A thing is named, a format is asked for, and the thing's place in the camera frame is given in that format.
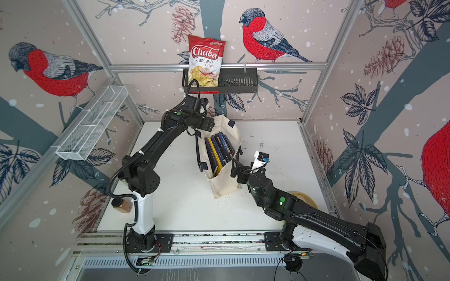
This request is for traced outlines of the cream canvas tote bag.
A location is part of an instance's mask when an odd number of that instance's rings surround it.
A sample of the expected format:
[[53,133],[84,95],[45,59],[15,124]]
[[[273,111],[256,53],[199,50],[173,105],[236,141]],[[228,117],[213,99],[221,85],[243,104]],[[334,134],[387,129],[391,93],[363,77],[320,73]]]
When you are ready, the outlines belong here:
[[[227,163],[223,155],[220,152],[218,143],[216,142],[214,135],[222,132],[225,140],[232,151],[233,159]],[[218,199],[230,193],[233,193],[241,189],[235,178],[231,178],[232,161],[238,160],[238,153],[241,146],[241,133],[236,123],[229,120],[227,117],[220,115],[214,117],[214,127],[211,132],[197,130],[195,133],[196,141],[196,156],[197,163],[201,172],[203,172],[207,178],[209,186],[212,190],[213,197]],[[212,138],[214,147],[219,154],[219,158],[222,162],[223,168],[217,176],[213,176],[212,168],[208,159],[205,138]]]

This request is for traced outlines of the yellow paperback book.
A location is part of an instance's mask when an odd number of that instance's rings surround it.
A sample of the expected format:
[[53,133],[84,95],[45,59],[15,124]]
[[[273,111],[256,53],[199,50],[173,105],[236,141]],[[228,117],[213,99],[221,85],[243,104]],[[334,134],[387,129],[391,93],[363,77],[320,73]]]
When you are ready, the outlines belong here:
[[220,158],[219,158],[219,154],[218,154],[216,148],[214,147],[212,138],[209,138],[209,139],[208,139],[208,142],[209,142],[209,145],[210,145],[210,147],[211,147],[211,149],[212,149],[214,159],[215,159],[216,162],[217,162],[216,175],[218,175],[218,174],[221,172],[221,170],[222,170],[222,168],[223,168],[223,165],[222,165],[222,162],[221,162],[221,160],[220,160]]

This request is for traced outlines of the dark navy grid-cover book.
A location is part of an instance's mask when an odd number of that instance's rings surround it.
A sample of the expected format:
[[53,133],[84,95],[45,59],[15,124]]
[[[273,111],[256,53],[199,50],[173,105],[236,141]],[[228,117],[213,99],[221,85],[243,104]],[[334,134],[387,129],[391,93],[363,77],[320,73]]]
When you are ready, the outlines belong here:
[[218,166],[217,160],[214,156],[212,146],[211,146],[208,138],[205,138],[205,145],[206,145],[208,159],[209,159],[209,162],[210,162],[210,165],[212,168],[212,173],[213,173],[213,176],[215,177],[215,176],[217,176],[219,166]]

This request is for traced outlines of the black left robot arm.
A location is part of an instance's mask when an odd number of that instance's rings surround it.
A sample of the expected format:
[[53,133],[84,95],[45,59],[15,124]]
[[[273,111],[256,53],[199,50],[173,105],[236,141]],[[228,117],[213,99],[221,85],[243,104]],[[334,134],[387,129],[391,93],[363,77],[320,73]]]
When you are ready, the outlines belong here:
[[125,156],[122,167],[112,176],[106,193],[112,199],[130,198],[134,222],[126,224],[125,249],[150,252],[157,244],[152,217],[152,193],[161,178],[154,171],[171,143],[188,128],[211,131],[214,119],[207,116],[207,98],[187,95],[180,104],[164,113],[155,135],[134,155]]

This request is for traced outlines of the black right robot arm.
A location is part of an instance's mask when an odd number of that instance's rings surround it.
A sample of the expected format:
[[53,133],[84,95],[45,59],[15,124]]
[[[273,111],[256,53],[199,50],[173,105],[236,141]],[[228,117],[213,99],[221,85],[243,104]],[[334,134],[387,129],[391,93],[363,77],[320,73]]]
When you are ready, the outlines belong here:
[[297,226],[306,227],[342,246],[343,258],[363,276],[373,281],[388,279],[386,241],[376,224],[368,222],[362,226],[310,206],[293,194],[274,187],[264,166],[252,168],[234,160],[231,176],[236,177],[238,183],[247,185],[256,205],[266,215],[285,222],[279,236],[283,248],[291,251],[300,248],[294,230]]

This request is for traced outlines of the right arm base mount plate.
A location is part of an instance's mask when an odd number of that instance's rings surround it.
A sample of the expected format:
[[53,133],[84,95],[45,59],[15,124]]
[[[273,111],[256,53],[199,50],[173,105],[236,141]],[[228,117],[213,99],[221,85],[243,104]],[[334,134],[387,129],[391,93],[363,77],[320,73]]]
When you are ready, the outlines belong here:
[[293,242],[282,240],[280,232],[266,232],[264,233],[264,244],[267,252],[281,252],[281,251],[302,251],[309,252],[309,248],[301,248]]

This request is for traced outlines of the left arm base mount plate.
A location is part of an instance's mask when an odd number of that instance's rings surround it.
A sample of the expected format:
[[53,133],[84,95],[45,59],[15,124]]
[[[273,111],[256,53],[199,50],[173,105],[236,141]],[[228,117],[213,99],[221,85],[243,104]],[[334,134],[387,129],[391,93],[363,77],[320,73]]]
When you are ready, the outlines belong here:
[[129,254],[169,253],[172,248],[173,234],[127,234],[125,250]]

